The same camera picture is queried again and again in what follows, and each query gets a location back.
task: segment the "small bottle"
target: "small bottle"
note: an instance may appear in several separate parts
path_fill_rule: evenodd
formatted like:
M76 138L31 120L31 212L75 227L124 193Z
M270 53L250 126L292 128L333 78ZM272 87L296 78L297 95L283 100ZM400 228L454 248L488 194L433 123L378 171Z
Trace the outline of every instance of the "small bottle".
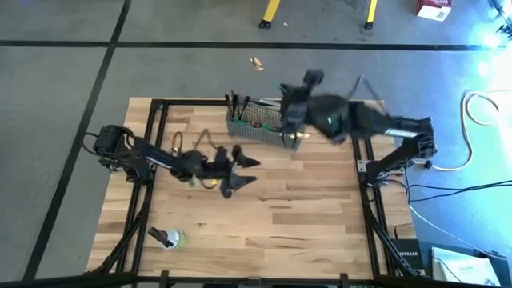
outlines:
M160 242L160 245L165 250L180 249L185 247L187 243L185 234L176 229L158 230L154 227L151 227L148 231L148 234Z

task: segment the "red and white box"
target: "red and white box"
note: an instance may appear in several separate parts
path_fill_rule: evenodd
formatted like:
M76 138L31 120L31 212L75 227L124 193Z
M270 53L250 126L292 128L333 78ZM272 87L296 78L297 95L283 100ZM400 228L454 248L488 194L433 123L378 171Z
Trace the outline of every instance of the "red and white box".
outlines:
M450 12L451 0L418 0L419 17L443 22Z

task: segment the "white cable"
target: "white cable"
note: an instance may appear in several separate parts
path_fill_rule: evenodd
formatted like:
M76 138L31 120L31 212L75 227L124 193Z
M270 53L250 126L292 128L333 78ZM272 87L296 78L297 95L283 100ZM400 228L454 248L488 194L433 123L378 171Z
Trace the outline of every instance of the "white cable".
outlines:
M492 255L492 254L487 253L487 252L485 252L484 250L482 250L482 249L480 249L480 248L477 248L477 247L475 247L475 246L473 246L473 245L469 244L468 242L466 242L466 241L464 241L464 240L462 240L462 239L460 239L460 238L458 238L458 237L456 237L456 236L454 236L454 235L452 235L452 234L450 234L450 233L448 233L448 232L444 231L443 229L441 229L441 228L437 227L437 226L436 226L435 224L433 224L432 222L430 222L430 221L426 220L423 216L421 216L418 212L416 212L416 210L415 210L411 205L409 205L409 208L410 208L410 210L411 210L411 211L413 211L413 212L416 214L416 216L418 216L418 217L419 217L421 220L423 220L426 224L428 224L428 225L432 226L433 228L435 228L435 229L437 229L437 230L439 230L439 231L443 232L444 234L446 234L446 235L448 235L448 236L451 236L452 238L454 238L454 239L456 239L456 240L459 240L460 242L462 242L462 243L464 243L464 244L468 245L469 247L471 247L471 248L475 249L476 251L482 252L482 253L484 253L485 255L487 255L487 256L489 256L489 257L492 257L492 258L496 258L496 259L499 259L499 260L505 260L505 261L507 261L507 262L512 262L512 258L510 258L510 257L507 257L507 256L501 256L501 257L500 257L500 256Z
M468 148L468 151L469 151L469 155L467 157L467 160L466 162L464 162L464 164L462 164L461 166L459 167L455 167L455 168L445 168L445 167L439 167L439 166L435 166L435 165L432 165L432 168L434 168L435 170L438 170L438 171L457 171L457 170L460 170L466 166L468 166L471 162L471 160L473 160L473 146L471 145L471 141L468 137L468 134L467 134L467 128L466 128L466 115L475 123L479 124L479 125L482 125L482 126L491 126L491 125L495 125L497 124L498 122L488 122L488 123L485 123L485 122L482 122L482 121L479 121L477 120L474 116L473 116L473 113L471 112L471 109L470 109L470 103L471 103L471 100L475 99L475 98L483 98L485 100L487 100L488 102L490 102L490 104L492 104L494 106L494 108L496 109L496 111L498 112L498 114L500 113L499 111L499 105L496 104L496 102L489 97L489 94L496 94L496 93L505 93L505 92L512 92L512 90L510 89L507 89L507 90L490 90L490 91L470 91L468 92L467 94L465 94L463 97L462 97L462 100L461 100L461 124L462 124L462 136L464 137L464 141L466 142L467 144L467 148ZM425 162L423 161L414 161L414 164L422 164L424 165Z

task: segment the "wooden table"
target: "wooden table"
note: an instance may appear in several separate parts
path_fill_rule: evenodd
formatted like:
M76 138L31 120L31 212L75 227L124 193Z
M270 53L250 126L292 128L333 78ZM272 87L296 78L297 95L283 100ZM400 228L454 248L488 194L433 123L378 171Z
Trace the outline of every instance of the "wooden table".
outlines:
M144 135L150 102L130 100L124 125L137 135ZM372 278L351 142L332 146L307 129L311 137L293 153L229 136L225 112L224 106L170 106L162 148L169 150L174 133L181 131L183 149L190 149L207 128L217 146L240 143L248 156L262 162L239 170L258 180L226 200L217 189L189 188L159 168L147 228L179 229L189 242L182 250L163 250L146 237L139 274L159 276L161 270L169 270L171 276L183 277L328 279L347 273L352 279ZM376 158L394 149L392 138L374 137L372 143ZM207 143L198 148L214 156ZM98 266L122 236L131 189L123 172L112 173L88 270ZM384 187L382 199L388 229L411 223L403 188ZM401 238L415 238L412 226L400 226L399 233Z

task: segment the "gold object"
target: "gold object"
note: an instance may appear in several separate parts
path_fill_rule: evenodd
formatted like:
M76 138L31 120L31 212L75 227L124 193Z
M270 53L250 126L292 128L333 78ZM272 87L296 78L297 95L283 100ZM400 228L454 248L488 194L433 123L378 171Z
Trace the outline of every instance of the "gold object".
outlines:
M254 68L258 71L263 71L263 64L261 61L259 61L256 57L250 58L250 63L254 66Z
M178 156L178 148L177 147L172 147L169 151L169 154L173 155L173 156Z
M287 136L292 139L295 139L295 135L297 135L297 138L302 138L302 139L310 137L310 135L308 133L300 133L300 132L297 132L296 134L288 134Z

